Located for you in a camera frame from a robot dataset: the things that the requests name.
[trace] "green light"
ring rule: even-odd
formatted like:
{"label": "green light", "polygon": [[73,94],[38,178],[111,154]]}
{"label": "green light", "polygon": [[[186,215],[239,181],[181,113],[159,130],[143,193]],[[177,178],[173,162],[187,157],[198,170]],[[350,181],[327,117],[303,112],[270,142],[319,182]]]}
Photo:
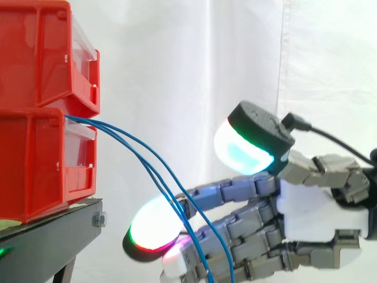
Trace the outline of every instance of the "green light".
{"label": "green light", "polygon": [[268,152],[240,136],[228,120],[221,125],[215,135],[214,149],[224,164],[244,175],[263,171],[274,161],[274,157]]}
{"label": "green light", "polygon": [[1,249],[0,249],[0,259],[1,259],[2,257],[4,257],[5,255],[7,255],[11,250],[12,250],[12,248],[10,248],[10,247],[7,247],[7,248],[1,248]]}

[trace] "black sensor cap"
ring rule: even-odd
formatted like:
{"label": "black sensor cap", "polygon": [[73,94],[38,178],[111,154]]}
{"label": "black sensor cap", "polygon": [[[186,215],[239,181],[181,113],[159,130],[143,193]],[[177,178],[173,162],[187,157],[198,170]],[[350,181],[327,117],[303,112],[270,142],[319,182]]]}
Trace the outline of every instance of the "black sensor cap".
{"label": "black sensor cap", "polygon": [[249,143],[268,152],[275,160],[295,143],[290,131],[268,111],[242,101],[228,116],[232,128]]}

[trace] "red storage bin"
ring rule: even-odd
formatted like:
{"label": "red storage bin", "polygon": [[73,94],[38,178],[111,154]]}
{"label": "red storage bin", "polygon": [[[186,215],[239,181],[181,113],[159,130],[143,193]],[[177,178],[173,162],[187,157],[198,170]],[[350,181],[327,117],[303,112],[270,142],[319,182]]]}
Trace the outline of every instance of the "red storage bin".
{"label": "red storage bin", "polygon": [[100,112],[100,55],[66,1],[0,1],[0,106]]}
{"label": "red storage bin", "polygon": [[94,128],[59,109],[0,108],[0,133],[0,219],[28,223],[95,193]]}

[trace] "blue wire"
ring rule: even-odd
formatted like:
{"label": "blue wire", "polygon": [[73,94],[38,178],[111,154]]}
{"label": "blue wire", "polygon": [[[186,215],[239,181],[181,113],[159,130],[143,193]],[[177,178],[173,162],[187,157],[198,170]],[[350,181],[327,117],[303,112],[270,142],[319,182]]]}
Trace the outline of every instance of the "blue wire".
{"label": "blue wire", "polygon": [[[74,116],[66,116],[70,119],[75,119],[76,117]],[[230,269],[230,280],[231,280],[231,283],[235,283],[235,280],[234,280],[234,269],[233,269],[233,260],[232,260],[232,256],[228,250],[228,247],[226,246],[225,244],[225,241],[224,239],[221,237],[220,233],[218,232],[218,230],[216,229],[216,227],[214,227],[214,225],[211,223],[211,221],[207,218],[207,216],[204,214],[204,212],[202,211],[202,209],[200,209],[200,207],[197,205],[197,203],[194,201],[194,199],[190,196],[190,194],[184,189],[184,187],[182,186],[181,182],[178,180],[177,176],[174,174],[174,172],[172,171],[172,169],[169,167],[169,165],[163,160],[163,158],[157,153],[155,152],[150,146],[148,146],[147,144],[145,144],[143,141],[139,140],[138,138],[134,137],[132,134],[129,134],[127,133],[126,131],[122,130],[122,129],[119,129],[118,127],[116,126],[113,126],[111,124],[108,124],[108,123],[105,123],[105,122],[102,122],[102,121],[98,121],[98,120],[93,120],[93,119],[87,119],[88,121],[93,121],[99,125],[102,125],[102,126],[106,126],[108,128],[111,128],[115,131],[118,131],[119,133],[122,133],[123,135],[129,137],[130,139],[134,140],[135,142],[139,143],[140,145],[144,146],[146,149],[148,149],[153,155],[155,155],[156,158],[158,158],[158,160],[160,162],[162,162],[162,164],[165,166],[165,168],[169,171],[169,173],[171,174],[171,176],[173,177],[173,179],[176,181],[178,187],[181,189],[181,191],[186,195],[186,197],[189,199],[189,201],[193,204],[193,206],[196,208],[196,210],[199,212],[199,214],[203,217],[203,219],[207,222],[207,224],[209,225],[209,227],[211,228],[211,230],[214,232],[214,234],[217,236],[217,238],[219,239],[225,253],[226,253],[226,256],[227,256],[227,259],[228,259],[228,263],[229,263],[229,269]]]}
{"label": "blue wire", "polygon": [[[210,269],[209,269],[206,257],[205,257],[205,255],[203,253],[203,250],[201,249],[201,246],[200,246],[200,244],[199,244],[199,242],[198,242],[198,240],[197,240],[197,238],[195,236],[193,228],[191,227],[191,225],[189,223],[189,220],[185,216],[184,211],[183,211],[181,205],[175,199],[173,193],[168,188],[168,186],[166,185],[165,181],[163,180],[163,178],[161,177],[161,175],[156,171],[156,169],[148,161],[146,161],[135,149],[133,149],[122,137],[120,137],[118,134],[116,134],[112,130],[107,129],[106,127],[103,127],[103,126],[99,125],[98,123],[96,123],[95,121],[90,120],[90,119],[84,119],[84,118],[79,118],[79,117],[74,117],[74,116],[68,116],[68,115],[66,115],[66,117],[69,118],[69,119],[71,119],[71,120],[73,120],[73,121],[77,121],[79,123],[89,124],[89,125],[91,125],[93,127],[98,128],[99,130],[101,130],[101,131],[109,134],[111,137],[113,137],[114,139],[118,140],[118,142],[120,142],[121,144],[123,144],[126,148],[128,148],[131,152],[133,152],[137,156],[137,158],[143,164],[143,166],[147,170],[148,174],[153,179],[153,182],[156,184],[156,186],[158,187],[158,189],[160,190],[160,192],[167,199],[167,201],[169,202],[169,204],[171,205],[171,207],[173,208],[173,210],[175,211],[175,213],[180,217],[181,220],[183,220],[184,226],[187,229],[187,231],[188,231],[188,233],[189,233],[189,235],[190,235],[193,243],[195,244],[195,247],[198,250],[199,257],[200,257],[200,259],[201,259],[201,261],[202,261],[202,263],[204,265],[204,268],[208,271],[208,273],[207,273],[208,280],[209,280],[210,283],[214,283],[214,279],[213,279],[213,276],[212,276],[212,274],[210,272]],[[158,179],[160,180],[160,182],[163,184],[163,186],[165,187],[166,191],[171,196],[171,200],[173,200],[173,202],[176,205],[176,207],[170,202],[171,200],[166,195],[166,193],[162,190],[161,186],[158,184],[158,181],[155,179],[155,177],[153,176],[153,174],[150,171],[150,169],[153,171],[153,173],[158,177]]]}

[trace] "white fabric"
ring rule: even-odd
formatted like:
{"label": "white fabric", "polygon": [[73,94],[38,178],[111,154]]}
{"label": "white fabric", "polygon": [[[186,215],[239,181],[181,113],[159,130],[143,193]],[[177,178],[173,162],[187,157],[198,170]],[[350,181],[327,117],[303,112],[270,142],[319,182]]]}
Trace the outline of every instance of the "white fabric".
{"label": "white fabric", "polygon": [[[285,80],[279,98],[280,114],[289,110],[304,114],[366,154],[376,140],[374,125],[368,125],[376,117],[372,1],[347,1],[343,6],[344,1],[301,0],[287,6],[290,20],[285,23],[292,31],[285,31],[289,63],[282,66]],[[187,187],[234,175],[214,156],[213,135],[241,99],[276,112],[283,2],[71,0],[71,4],[93,46],[101,51],[99,119],[150,144]],[[337,150],[326,141],[309,142],[304,136],[297,148],[306,154]],[[79,254],[72,283],[158,282],[160,261],[139,264],[121,248],[133,216],[158,195],[157,189],[137,160],[104,134],[98,139],[97,180],[96,196],[104,198],[108,223]],[[357,265],[342,271],[301,268],[292,274],[279,272],[265,282],[366,282],[366,278],[370,282],[377,269],[373,250],[364,250]]]}

